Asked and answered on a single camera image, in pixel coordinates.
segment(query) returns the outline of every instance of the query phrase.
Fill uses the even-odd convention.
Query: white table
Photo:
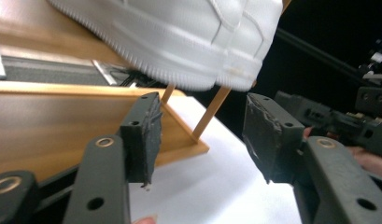
[[[173,96],[169,105],[191,129],[205,112],[192,97]],[[219,120],[201,139],[208,153],[157,168],[150,191],[130,185],[132,220],[156,214],[158,224],[301,223],[292,187],[267,185],[246,146]]]

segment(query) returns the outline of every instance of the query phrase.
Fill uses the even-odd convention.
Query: wooden stick
[[[219,89],[217,95],[214,97],[213,101],[208,106],[207,110],[205,111],[205,114],[202,116],[192,133],[192,135],[196,139],[199,139],[202,133],[205,131],[205,128],[207,127],[208,123],[210,122],[210,120],[213,119],[214,115],[217,113],[219,107],[222,105],[223,101],[225,101],[230,91],[231,89],[227,87],[221,87]]]
[[[168,85],[163,96],[162,96],[162,103],[167,104],[168,99],[170,99],[171,93],[173,93],[174,89],[176,88],[176,85]]]

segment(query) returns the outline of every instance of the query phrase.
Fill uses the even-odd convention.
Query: white sneaker
[[[49,1],[151,78],[201,91],[217,80],[247,0]]]
[[[248,91],[259,74],[276,32],[282,0],[248,0],[217,79],[220,86]]]

